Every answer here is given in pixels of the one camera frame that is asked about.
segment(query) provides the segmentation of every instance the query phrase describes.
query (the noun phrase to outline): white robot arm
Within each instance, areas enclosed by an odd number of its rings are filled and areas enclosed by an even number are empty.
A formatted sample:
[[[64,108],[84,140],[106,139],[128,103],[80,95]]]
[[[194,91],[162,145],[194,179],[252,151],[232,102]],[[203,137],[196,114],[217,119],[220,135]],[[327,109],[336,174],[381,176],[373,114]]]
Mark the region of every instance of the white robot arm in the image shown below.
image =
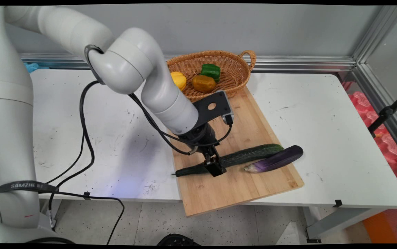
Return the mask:
[[[146,80],[142,101],[174,134],[190,131],[198,111],[172,82],[162,51],[144,30],[129,28],[117,39],[96,20],[69,8],[0,6],[0,183],[36,180],[33,158],[33,86],[5,31],[5,22],[41,33],[86,60],[113,91],[131,94]],[[39,220],[37,192],[0,193],[0,242],[24,242]]]

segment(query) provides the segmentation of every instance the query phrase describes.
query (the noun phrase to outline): gray wall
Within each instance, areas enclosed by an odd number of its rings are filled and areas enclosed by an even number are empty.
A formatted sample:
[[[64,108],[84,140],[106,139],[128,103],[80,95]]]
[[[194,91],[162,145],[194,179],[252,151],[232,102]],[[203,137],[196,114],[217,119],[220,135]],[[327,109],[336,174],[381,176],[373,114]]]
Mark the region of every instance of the gray wall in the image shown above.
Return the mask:
[[[107,25],[148,31],[164,54],[221,49],[258,55],[348,56],[380,6],[244,3],[69,5]],[[20,53],[66,53],[47,38],[7,24]]]
[[[383,86],[397,99],[397,23],[366,62]]]

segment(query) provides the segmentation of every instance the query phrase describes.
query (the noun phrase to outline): wicker basket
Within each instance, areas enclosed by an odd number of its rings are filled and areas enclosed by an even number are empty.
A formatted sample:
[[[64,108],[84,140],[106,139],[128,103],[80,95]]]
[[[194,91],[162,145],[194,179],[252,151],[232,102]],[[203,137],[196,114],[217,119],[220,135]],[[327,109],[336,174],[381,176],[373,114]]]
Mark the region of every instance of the wicker basket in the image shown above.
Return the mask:
[[[251,57],[248,65],[243,55]],[[240,55],[220,50],[209,50],[189,55],[181,55],[167,62],[171,72],[181,72],[186,76],[186,87],[183,94],[191,101],[196,102],[217,90],[224,90],[228,98],[236,95],[248,83],[251,71],[255,66],[256,55],[252,50],[245,50]],[[201,93],[192,87],[192,79],[202,71],[202,65],[211,63],[220,67],[220,81],[210,93]]]

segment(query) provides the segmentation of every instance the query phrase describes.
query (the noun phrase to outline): wooden cutting board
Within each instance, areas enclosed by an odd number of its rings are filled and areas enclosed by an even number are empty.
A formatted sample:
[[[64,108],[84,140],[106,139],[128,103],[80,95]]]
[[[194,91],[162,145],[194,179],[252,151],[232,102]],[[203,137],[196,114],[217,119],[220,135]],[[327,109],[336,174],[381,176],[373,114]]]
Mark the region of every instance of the wooden cutting board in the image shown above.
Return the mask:
[[[230,98],[230,104],[235,116],[234,124],[229,136],[216,147],[220,156],[258,145],[280,144],[248,88],[245,87]],[[222,118],[216,118],[210,121],[210,124],[216,132],[217,139],[224,136],[228,130]],[[181,142],[171,142],[183,151],[190,150]],[[172,152],[175,170],[204,161],[201,153],[187,156],[174,150]],[[227,168],[226,173],[217,177],[212,177],[211,174],[178,177],[186,216],[228,208],[304,185],[293,164],[269,172],[252,174],[243,170],[243,167],[250,163],[231,166]]]

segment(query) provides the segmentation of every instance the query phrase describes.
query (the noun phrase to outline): eggplant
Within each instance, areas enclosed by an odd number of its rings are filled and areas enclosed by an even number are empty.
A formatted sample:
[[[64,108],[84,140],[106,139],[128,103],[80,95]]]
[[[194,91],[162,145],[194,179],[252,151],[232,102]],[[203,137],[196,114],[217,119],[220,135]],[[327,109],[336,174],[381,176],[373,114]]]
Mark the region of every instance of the eggplant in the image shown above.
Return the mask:
[[[267,159],[250,164],[244,170],[251,173],[267,172],[286,166],[301,156],[303,156],[303,149],[298,145],[292,145]]]

